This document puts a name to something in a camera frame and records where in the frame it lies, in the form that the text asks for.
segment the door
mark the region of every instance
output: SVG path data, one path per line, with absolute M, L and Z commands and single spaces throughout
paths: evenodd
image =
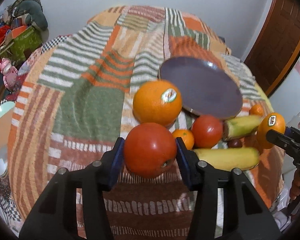
M 300 10 L 293 0 L 273 0 L 245 64 L 267 96 L 289 73 L 300 54 Z

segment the red tomato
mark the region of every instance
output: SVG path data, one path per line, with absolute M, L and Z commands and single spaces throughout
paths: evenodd
M 212 115 L 199 116 L 192 125 L 195 145 L 199 148 L 212 148 L 221 140 L 222 122 Z
M 162 125 L 142 123 L 127 135 L 123 152 L 127 169 L 149 179 L 172 166 L 177 145 L 172 134 Z

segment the wall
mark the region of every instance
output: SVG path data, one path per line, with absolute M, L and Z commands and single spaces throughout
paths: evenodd
M 282 114 L 286 122 L 300 112 L 300 58 L 287 78 L 270 97 L 276 112 Z
M 260 33 L 260 31 L 261 31 L 261 29 L 262 29 L 262 27 L 263 27 L 263 25 L 264 25 L 264 23 L 266 21 L 266 18 L 268 16 L 268 12 L 270 10 L 271 4 L 272 4 L 272 0 L 266 0 L 266 4 L 265 4 L 265 7 L 263 9 L 263 12 L 262 12 L 262 15 L 260 17 L 260 20 L 258 22 L 258 25 L 256 27 L 256 30 L 255 30 L 252 38 L 250 39 L 250 42 L 247 45 L 247 48 L 245 49 L 245 51 L 244 51 L 244 53 L 243 53 L 243 55 L 241 57 L 242 61 L 245 61 L 245 59 L 247 58 L 247 56 L 248 56 L 250 50 L 252 49 L 254 43 L 256 42 L 256 40 L 257 40 L 257 38 L 259 36 L 259 33 Z
M 5 0 L 4 6 L 15 0 Z M 116 5 L 153 5 L 194 13 L 225 37 L 233 55 L 241 58 L 253 37 L 267 0 L 41 0 L 49 23 L 49 38 L 75 33 L 100 11 Z

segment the patchwork tablecloth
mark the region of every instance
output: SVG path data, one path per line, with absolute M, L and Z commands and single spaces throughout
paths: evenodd
M 243 95 L 239 115 L 248 115 L 256 103 L 265 114 L 271 112 L 254 77 L 230 53 L 196 16 L 149 6 L 110 8 L 48 49 L 34 63 L 19 93 L 9 136 L 9 177 L 0 179 L 8 220 L 14 221 L 9 207 L 17 210 L 16 231 L 58 168 L 86 167 L 138 125 L 132 114 L 133 95 L 144 82 L 157 79 L 159 66 L 170 57 L 202 58 L 222 68 Z M 170 130 L 190 128 L 193 121 L 182 111 Z M 283 151 L 260 149 L 254 136 L 247 137 L 245 145 L 261 153 L 259 166 L 246 175 L 270 206 L 282 188 Z M 220 142 L 216 147 L 226 145 Z M 114 189 L 104 193 L 116 239 L 185 239 L 193 210 L 190 198 L 176 163 L 156 179 L 124 169 Z M 77 218 L 79 235 L 84 236 L 80 191 Z M 222 213 L 217 224 L 222 225 Z

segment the pink toy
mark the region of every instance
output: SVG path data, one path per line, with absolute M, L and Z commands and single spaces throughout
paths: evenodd
M 0 71 L 3 74 L 3 83 L 7 89 L 12 89 L 16 83 L 18 70 L 12 66 L 8 58 L 3 58 L 0 63 Z

